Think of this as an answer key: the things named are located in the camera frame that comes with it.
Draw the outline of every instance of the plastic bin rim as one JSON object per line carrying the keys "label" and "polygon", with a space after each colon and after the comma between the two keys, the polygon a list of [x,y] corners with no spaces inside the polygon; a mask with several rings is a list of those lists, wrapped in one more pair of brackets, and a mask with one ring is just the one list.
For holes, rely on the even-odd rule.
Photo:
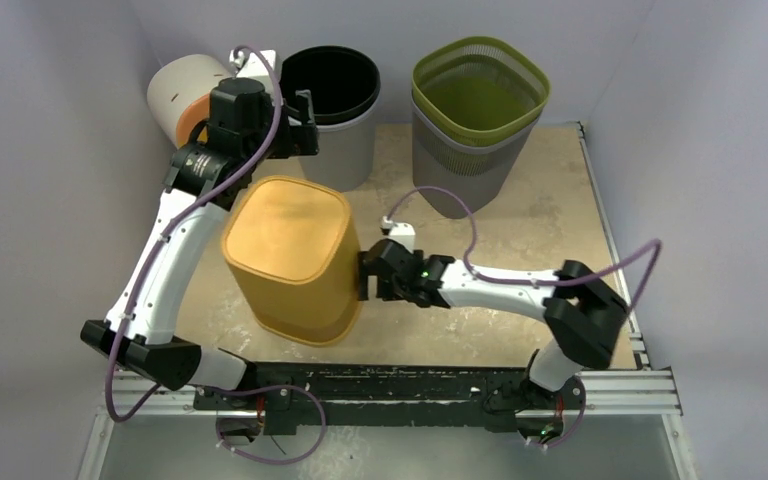
{"label": "plastic bin rim", "polygon": [[471,147],[469,145],[464,145],[462,143],[458,143],[455,140],[453,140],[451,137],[446,135],[445,132],[440,130],[437,125],[434,125],[434,123],[431,122],[431,119],[428,118],[425,113],[419,108],[419,105],[416,104],[416,100],[413,99],[413,96],[411,96],[411,106],[413,107],[413,113],[416,115],[419,120],[425,124],[426,127],[428,127],[429,130],[440,140],[443,141],[446,145],[448,145],[451,148],[454,148],[455,150],[458,150],[461,153],[466,153],[470,155],[484,155],[487,153],[495,152],[496,150],[505,147],[515,141],[517,141],[520,137],[522,137],[524,134],[528,132],[528,127],[533,125],[537,122],[537,118],[540,117],[540,115],[537,116],[531,123],[526,124],[520,131],[517,133],[507,137],[506,139],[502,140],[501,142],[494,143],[493,145],[488,145],[486,147]]}
{"label": "plastic bin rim", "polygon": [[[419,85],[416,84],[416,69],[431,57],[436,57],[450,50],[455,50],[457,48],[460,48],[466,45],[474,45],[474,44],[499,47],[502,50],[505,50],[506,53],[514,57],[517,61],[519,61],[526,67],[528,67],[528,70],[535,77],[537,77],[537,80],[539,80],[543,84],[543,87],[546,90],[546,95],[544,95],[543,100],[525,115],[517,118],[512,122],[506,123],[505,125],[494,128],[492,130],[473,130],[471,128],[463,127],[452,120],[449,120],[449,117],[443,114],[443,112],[441,112],[433,103],[431,103],[431,101],[428,100],[428,97],[426,97],[425,94],[422,92],[422,90],[419,88]],[[414,94],[419,95],[422,98],[423,103],[428,104],[428,107],[431,108],[435,114],[439,115],[441,118],[445,118],[449,120],[450,126],[452,127],[453,130],[457,130],[458,133],[462,136],[465,136],[465,137],[468,136],[468,137],[474,137],[474,138],[487,138],[487,137],[498,135],[499,133],[503,133],[505,130],[510,129],[512,125],[522,121],[522,119],[527,119],[529,116],[534,115],[534,118],[525,122],[526,125],[530,125],[537,117],[540,116],[540,113],[543,111],[543,107],[545,107],[546,103],[549,102],[549,96],[552,93],[552,84],[549,82],[549,77],[547,77],[546,74],[543,73],[543,70],[541,70],[540,67],[538,67],[534,62],[529,60],[525,55],[520,53],[519,50],[515,49],[510,44],[502,40],[499,40],[498,38],[488,37],[488,36],[473,36],[473,37],[462,38],[453,43],[440,47],[437,50],[422,57],[422,59],[419,62],[417,62],[416,65],[414,66],[413,73],[411,75],[411,83],[413,85]]]}
{"label": "plastic bin rim", "polygon": [[[289,57],[287,57],[286,60],[284,60],[283,63],[287,63],[287,61],[290,61],[292,59],[298,59],[299,57],[304,57],[307,55],[316,55],[320,53],[340,53],[342,55],[348,55],[357,58],[362,63],[365,63],[368,67],[371,67],[370,71],[375,72],[375,89],[373,92],[363,100],[363,102],[359,103],[358,105],[337,113],[329,113],[329,114],[317,114],[314,112],[314,119],[316,120],[317,126],[331,126],[331,125],[342,125],[348,122],[351,122],[352,120],[362,117],[365,113],[369,112],[373,109],[373,107],[378,103],[378,98],[381,96],[381,71],[378,70],[378,65],[375,64],[375,62],[372,61],[369,56],[364,54],[363,52],[359,52],[353,48],[344,47],[342,45],[320,45],[317,47],[310,47],[305,48],[304,50],[300,50]],[[314,102],[314,110],[316,108],[316,99],[313,99]],[[299,118],[299,111],[296,108],[293,108],[289,105],[287,105],[286,100],[284,101],[284,107],[285,110],[287,110],[287,115],[293,119]]]}

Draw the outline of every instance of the floor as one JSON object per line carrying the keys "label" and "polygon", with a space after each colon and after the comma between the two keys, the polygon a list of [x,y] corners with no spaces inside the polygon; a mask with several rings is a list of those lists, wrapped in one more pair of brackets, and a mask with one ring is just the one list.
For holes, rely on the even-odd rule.
{"label": "floor", "polygon": [[[381,238],[378,222],[413,188],[410,125],[378,127],[372,176],[346,193],[361,248]],[[302,177],[296,160],[269,160],[266,175]],[[396,215],[417,229],[417,248],[461,257],[469,242],[467,220],[440,216],[420,195]],[[611,263],[593,188],[572,127],[540,127],[531,133],[499,196],[476,214],[477,265],[542,270],[565,259],[596,270]],[[410,304],[365,302],[360,318],[340,343],[316,348],[273,335],[258,326],[212,239],[196,269],[178,320],[178,335],[252,360],[412,365],[524,366],[550,339],[542,323],[475,308],[419,309]],[[615,286],[615,279],[609,278]],[[617,342],[613,368],[636,368],[627,335]]]}

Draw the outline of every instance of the green mesh basket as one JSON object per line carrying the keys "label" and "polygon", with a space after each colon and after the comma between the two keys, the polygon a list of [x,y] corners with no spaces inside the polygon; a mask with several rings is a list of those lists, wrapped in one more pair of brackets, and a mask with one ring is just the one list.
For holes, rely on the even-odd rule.
{"label": "green mesh basket", "polygon": [[550,89],[537,65],[491,37],[458,40],[413,70],[420,110],[452,140],[472,147],[496,144],[530,125]]}

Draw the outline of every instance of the gray bin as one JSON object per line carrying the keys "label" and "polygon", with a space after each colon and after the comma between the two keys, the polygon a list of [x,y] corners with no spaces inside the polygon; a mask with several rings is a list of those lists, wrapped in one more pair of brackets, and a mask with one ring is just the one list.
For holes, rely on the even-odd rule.
{"label": "gray bin", "polygon": [[[413,183],[445,188],[461,198],[473,212],[499,194],[514,166],[528,134],[538,118],[519,132],[488,147],[461,145],[440,131],[413,104]],[[420,190],[435,210],[449,218],[463,218],[466,212],[446,194]]]}

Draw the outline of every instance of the gray mesh basket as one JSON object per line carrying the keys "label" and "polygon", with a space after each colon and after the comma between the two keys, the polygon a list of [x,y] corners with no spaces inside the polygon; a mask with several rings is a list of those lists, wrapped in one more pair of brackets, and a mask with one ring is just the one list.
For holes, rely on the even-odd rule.
{"label": "gray mesh basket", "polygon": [[491,37],[469,37],[417,63],[419,109],[461,145],[489,147],[534,123],[549,99],[546,75],[522,53]]}
{"label": "gray mesh basket", "polygon": [[[522,147],[532,123],[489,147],[461,145],[440,131],[413,103],[413,183],[445,188],[473,212],[496,198]],[[463,218],[463,208],[448,195],[421,190],[435,210],[449,218]]]}

